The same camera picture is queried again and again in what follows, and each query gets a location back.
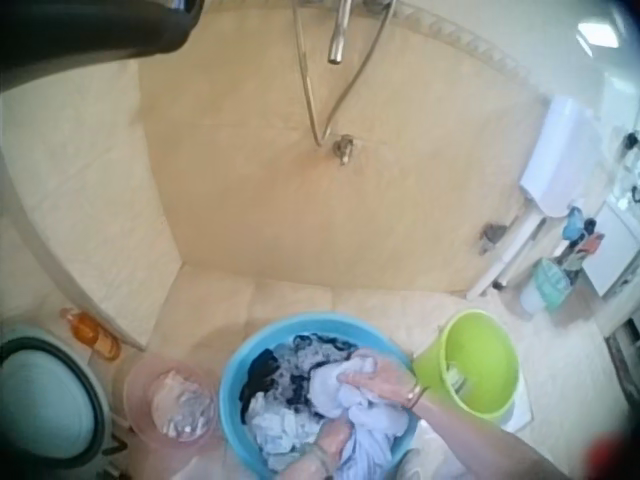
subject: ceiling light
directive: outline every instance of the ceiling light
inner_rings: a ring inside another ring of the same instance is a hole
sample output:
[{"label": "ceiling light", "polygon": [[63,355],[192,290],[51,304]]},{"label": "ceiling light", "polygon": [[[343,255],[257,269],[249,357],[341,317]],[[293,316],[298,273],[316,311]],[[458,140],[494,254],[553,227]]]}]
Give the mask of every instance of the ceiling light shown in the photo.
[{"label": "ceiling light", "polygon": [[578,30],[591,45],[598,47],[618,48],[618,36],[608,23],[583,22]]},{"label": "ceiling light", "polygon": [[581,34],[577,34],[576,38],[578,39],[578,42],[580,42],[580,46],[584,49],[585,52],[587,52],[587,55],[589,55],[590,57],[593,57],[593,52],[591,51],[591,47],[589,46],[589,44],[587,43],[587,41],[582,38]]}]

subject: wall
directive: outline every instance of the wall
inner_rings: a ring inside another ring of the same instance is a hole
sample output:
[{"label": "wall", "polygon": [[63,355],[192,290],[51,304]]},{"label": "wall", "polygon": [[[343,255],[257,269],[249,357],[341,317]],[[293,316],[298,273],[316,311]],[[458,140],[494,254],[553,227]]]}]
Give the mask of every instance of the wall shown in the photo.
[{"label": "wall", "polygon": [[58,290],[6,215],[0,216],[0,266],[0,319],[31,311]]},{"label": "wall", "polygon": [[[354,14],[333,67],[333,13],[302,15],[323,123],[379,20]],[[517,179],[547,104],[511,59],[435,20],[400,12],[322,148],[288,2],[212,5],[183,50],[142,61],[150,159],[185,262],[329,286],[468,288],[489,261],[481,228],[522,203]],[[356,137],[346,167],[331,153],[342,133]]]},{"label": "wall", "polygon": [[526,67],[534,83],[576,98],[599,112],[603,66],[589,58],[575,35],[585,18],[606,13],[592,0],[409,0],[493,42]]},{"label": "wall", "polygon": [[65,294],[144,345],[181,260],[149,169],[136,63],[57,74],[2,102],[16,228]]},{"label": "wall", "polygon": [[88,361],[91,349],[77,342],[58,312],[74,305],[60,292],[12,222],[0,215],[0,338],[10,323],[27,322],[53,333]]}]

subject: white towel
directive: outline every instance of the white towel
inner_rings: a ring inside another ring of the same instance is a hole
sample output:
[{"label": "white towel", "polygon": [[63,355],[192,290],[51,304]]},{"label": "white towel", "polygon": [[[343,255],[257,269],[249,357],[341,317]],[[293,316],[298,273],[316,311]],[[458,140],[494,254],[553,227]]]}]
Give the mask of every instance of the white towel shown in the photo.
[{"label": "white towel", "polygon": [[346,410],[354,425],[335,474],[337,480],[381,479],[391,463],[391,444],[409,425],[402,407],[338,381],[341,373],[373,373],[375,368],[375,359],[355,357],[311,373],[309,398],[318,413],[338,418]]}]

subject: bracelet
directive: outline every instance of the bracelet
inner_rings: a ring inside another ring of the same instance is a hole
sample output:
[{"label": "bracelet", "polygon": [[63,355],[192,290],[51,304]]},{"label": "bracelet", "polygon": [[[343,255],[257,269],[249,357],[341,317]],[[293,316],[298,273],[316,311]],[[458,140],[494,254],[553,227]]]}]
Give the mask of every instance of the bracelet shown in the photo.
[{"label": "bracelet", "polygon": [[326,473],[326,477],[333,476],[333,470],[330,468],[331,461],[329,460],[329,454],[325,452],[324,448],[320,445],[316,445],[315,443],[303,443],[302,444],[302,453],[306,455],[307,453],[312,454],[322,465],[324,472]]},{"label": "bracelet", "polygon": [[407,406],[407,408],[409,410],[413,410],[413,407],[415,407],[418,404],[418,402],[422,398],[422,395],[424,395],[424,392],[426,391],[427,391],[427,387],[423,387],[416,380],[415,386],[411,389],[411,391],[407,395],[407,400],[405,402],[405,405]]}]

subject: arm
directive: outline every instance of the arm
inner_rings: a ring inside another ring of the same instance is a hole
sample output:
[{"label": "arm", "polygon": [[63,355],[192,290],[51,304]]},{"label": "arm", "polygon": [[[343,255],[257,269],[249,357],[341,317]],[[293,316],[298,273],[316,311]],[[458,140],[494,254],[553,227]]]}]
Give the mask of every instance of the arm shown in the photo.
[{"label": "arm", "polygon": [[376,371],[372,374],[346,374],[338,377],[338,380],[365,388],[405,407],[412,406],[414,413],[431,425],[457,459],[477,478],[567,478],[551,462],[512,433],[462,409],[449,406],[429,392],[414,405],[412,394],[416,390],[416,379],[393,359],[371,350],[359,350],[354,355],[375,358]]},{"label": "arm", "polygon": [[429,423],[476,478],[567,478],[549,460],[514,434],[464,410],[438,402],[428,392],[413,411]]},{"label": "arm", "polygon": [[327,420],[318,433],[315,450],[289,465],[278,480],[324,480],[340,465],[342,449],[351,437],[352,426],[345,416]]}]

